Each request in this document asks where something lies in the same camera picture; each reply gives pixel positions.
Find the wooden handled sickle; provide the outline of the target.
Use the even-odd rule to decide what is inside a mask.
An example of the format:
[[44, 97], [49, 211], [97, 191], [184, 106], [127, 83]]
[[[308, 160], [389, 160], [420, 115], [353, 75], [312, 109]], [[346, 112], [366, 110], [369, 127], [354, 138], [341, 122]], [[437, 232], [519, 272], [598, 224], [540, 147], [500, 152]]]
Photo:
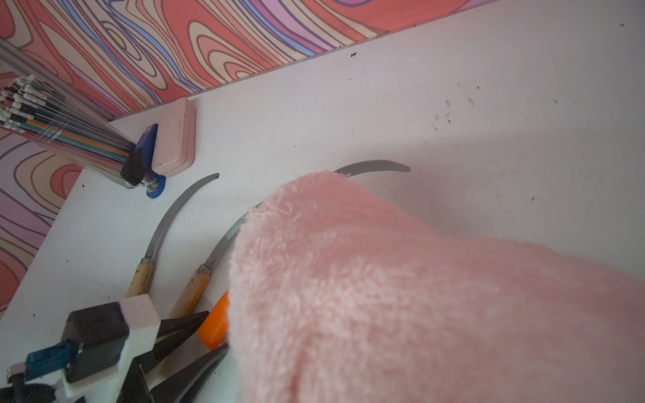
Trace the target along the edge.
[[137, 297], [149, 293], [156, 270], [157, 255], [164, 236], [166, 235], [166, 231], [190, 198], [206, 184], [215, 181], [219, 177], [219, 173], [213, 173], [209, 176], [203, 177], [199, 181], [196, 181], [189, 186], [186, 191], [183, 191], [183, 193], [181, 193], [181, 195], [166, 211], [166, 214], [161, 218], [161, 221], [152, 235], [144, 257], [141, 259], [134, 272], [126, 297]]
[[245, 213], [229, 228], [220, 238], [206, 261], [194, 271], [191, 279], [171, 309], [168, 315], [169, 319], [178, 319], [191, 315], [211, 280], [213, 270], [222, 263], [223, 258], [237, 238], [240, 228], [245, 224], [248, 214]]

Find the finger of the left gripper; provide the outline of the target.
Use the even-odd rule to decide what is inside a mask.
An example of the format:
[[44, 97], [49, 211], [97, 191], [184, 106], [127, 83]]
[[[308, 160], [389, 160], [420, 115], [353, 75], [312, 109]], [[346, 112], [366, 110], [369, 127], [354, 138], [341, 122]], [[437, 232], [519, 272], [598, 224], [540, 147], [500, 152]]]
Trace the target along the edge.
[[206, 381], [214, 373], [229, 351], [228, 344], [203, 355], [178, 373], [158, 384], [149, 392], [154, 403], [194, 402]]

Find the pink terry rag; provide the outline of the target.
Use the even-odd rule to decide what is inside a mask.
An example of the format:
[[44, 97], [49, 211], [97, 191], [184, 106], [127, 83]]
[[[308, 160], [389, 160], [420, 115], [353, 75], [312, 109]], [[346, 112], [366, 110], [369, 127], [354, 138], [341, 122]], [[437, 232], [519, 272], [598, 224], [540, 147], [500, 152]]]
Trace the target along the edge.
[[243, 402], [641, 402], [644, 283], [449, 238], [331, 172], [252, 210], [232, 254]]

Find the orange handled sickle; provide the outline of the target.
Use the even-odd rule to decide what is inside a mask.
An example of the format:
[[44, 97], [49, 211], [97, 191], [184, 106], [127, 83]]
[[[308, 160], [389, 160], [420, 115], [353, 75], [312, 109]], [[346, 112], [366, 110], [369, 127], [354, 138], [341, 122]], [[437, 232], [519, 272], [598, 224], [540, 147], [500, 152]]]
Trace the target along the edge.
[[[361, 161], [348, 166], [341, 167], [334, 172], [344, 177], [359, 176], [373, 172], [404, 172], [408, 173], [411, 167], [405, 164], [389, 160]], [[204, 274], [213, 273], [213, 269], [219, 266], [228, 250], [232, 247], [237, 238], [240, 228], [245, 224], [247, 213], [243, 214], [222, 238], [215, 245], [205, 263], [200, 267]], [[228, 292], [218, 300], [217, 304], [208, 314], [207, 318], [197, 330], [197, 335], [202, 344], [210, 350], [216, 349], [224, 340], [228, 332]]]

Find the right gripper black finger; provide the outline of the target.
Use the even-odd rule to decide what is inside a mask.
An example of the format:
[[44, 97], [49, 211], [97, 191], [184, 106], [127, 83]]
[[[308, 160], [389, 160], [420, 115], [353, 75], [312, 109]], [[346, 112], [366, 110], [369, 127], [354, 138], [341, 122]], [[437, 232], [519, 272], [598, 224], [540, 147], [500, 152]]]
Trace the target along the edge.
[[143, 386], [147, 384], [145, 376], [184, 344], [200, 328], [207, 316], [208, 311], [204, 311], [187, 317], [162, 320], [156, 336], [160, 340], [155, 342], [151, 351], [133, 359], [117, 402], [135, 402], [138, 395], [143, 396]]

